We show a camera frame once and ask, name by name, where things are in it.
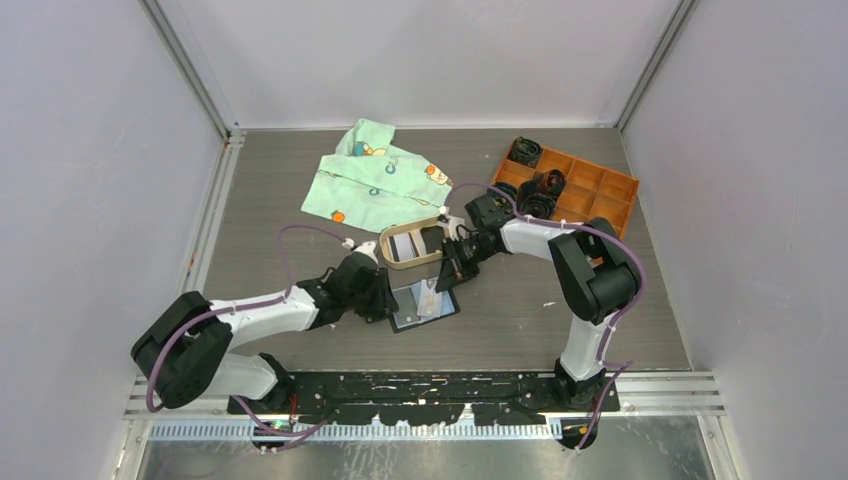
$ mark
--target metal work surface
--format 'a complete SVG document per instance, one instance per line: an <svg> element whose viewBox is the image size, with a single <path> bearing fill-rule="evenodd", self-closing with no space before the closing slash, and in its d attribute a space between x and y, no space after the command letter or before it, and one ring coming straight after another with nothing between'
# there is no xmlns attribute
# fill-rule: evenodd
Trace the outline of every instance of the metal work surface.
<svg viewBox="0 0 848 480"><path fill-rule="evenodd" d="M247 133L236 166L206 279L209 299L239 299L286 287L276 236L290 223L309 223L357 241L377 235L300 212L322 155L334 151L342 131ZM455 182L491 180L516 135L587 160L628 171L613 129L401 130L393 142L427 157ZM455 211L479 195L467 188ZM625 242L645 262L649 289L621 322L608 358L635 360L635 369L688 368L641 209ZM337 266L345 251L318 233L284 238L296 279ZM390 271L393 287L434 276L438 262ZM568 338L568 311L553 266L525 255L499 255L481 264L474 281L455 289L461 313L394 334L386 323L366 324L349 314L333 327L283 334L240 349L267 352L291 370L549 370Z"/></svg>
<svg viewBox="0 0 848 480"><path fill-rule="evenodd" d="M260 456L247 442L147 442L139 479L712 479L696 417L601 420L576 456L555 440L311 442Z"/></svg>

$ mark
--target white wall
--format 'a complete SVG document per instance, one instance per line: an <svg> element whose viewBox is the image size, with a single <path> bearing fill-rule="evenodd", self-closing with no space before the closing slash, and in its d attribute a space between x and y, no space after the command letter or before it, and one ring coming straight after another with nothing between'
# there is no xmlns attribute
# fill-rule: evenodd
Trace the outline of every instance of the white wall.
<svg viewBox="0 0 848 480"><path fill-rule="evenodd" d="M0 477L105 478L221 141L135 0L0 3Z"/></svg>
<svg viewBox="0 0 848 480"><path fill-rule="evenodd" d="M165 4L242 127L593 126L616 122L677 0Z"/></svg>
<svg viewBox="0 0 848 480"><path fill-rule="evenodd" d="M701 2L626 132L690 353L755 479L848 469L846 17Z"/></svg>

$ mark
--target aluminum frame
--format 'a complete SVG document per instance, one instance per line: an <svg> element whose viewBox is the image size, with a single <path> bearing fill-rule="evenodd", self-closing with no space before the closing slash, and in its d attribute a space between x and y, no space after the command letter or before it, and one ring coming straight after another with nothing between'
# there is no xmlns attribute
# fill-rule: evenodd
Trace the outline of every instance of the aluminum frame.
<svg viewBox="0 0 848 480"><path fill-rule="evenodd" d="M630 97L627 99L627 103L624 105L624 110L622 110L621 116L615 124L615 128L618 129L619 132L624 133L624 130L627 128L630 120L633 119L633 115L635 115L636 109L639 108L642 98L645 96L645 93L647 93L651 83L653 83L654 77L656 77L657 72L659 72L660 67L663 65L663 62L665 62L666 57L668 57L669 52L671 52L671 49L677 42L680 32L686 26L686 22L689 20L692 12L695 10L695 7L698 6L700 1L701 0L680 0L677 3L677 7L674 9L674 13L672 13L668 24L666 24L665 30L663 30L662 35L660 35L660 39L657 43L657 47L654 49L654 53L648 60L647 65L645 65L644 70L642 70L642 74L639 76L639 80L636 82L633 92L630 94Z"/></svg>

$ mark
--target rolled black tape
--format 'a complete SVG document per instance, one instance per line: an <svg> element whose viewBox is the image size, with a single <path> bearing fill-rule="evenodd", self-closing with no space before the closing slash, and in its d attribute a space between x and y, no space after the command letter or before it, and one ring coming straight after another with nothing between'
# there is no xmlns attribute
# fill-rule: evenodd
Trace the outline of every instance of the rolled black tape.
<svg viewBox="0 0 848 480"><path fill-rule="evenodd" d="M541 157L542 146L524 137L518 137L512 142L512 148L509 150L509 155L507 155L507 158L513 162L518 162L531 168L536 168Z"/></svg>
<svg viewBox="0 0 848 480"><path fill-rule="evenodd" d="M556 200L544 193L534 193L524 199L518 211L524 215L533 215L540 220L550 220L554 216Z"/></svg>

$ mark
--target light green cloth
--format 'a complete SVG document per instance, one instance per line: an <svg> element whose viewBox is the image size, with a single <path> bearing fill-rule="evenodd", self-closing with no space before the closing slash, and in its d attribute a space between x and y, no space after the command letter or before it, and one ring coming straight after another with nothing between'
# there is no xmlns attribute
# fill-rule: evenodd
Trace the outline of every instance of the light green cloth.
<svg viewBox="0 0 848 480"><path fill-rule="evenodd" d="M453 182L421 155L391 145L395 127L360 119L321 158L301 210L381 232L438 215Z"/></svg>

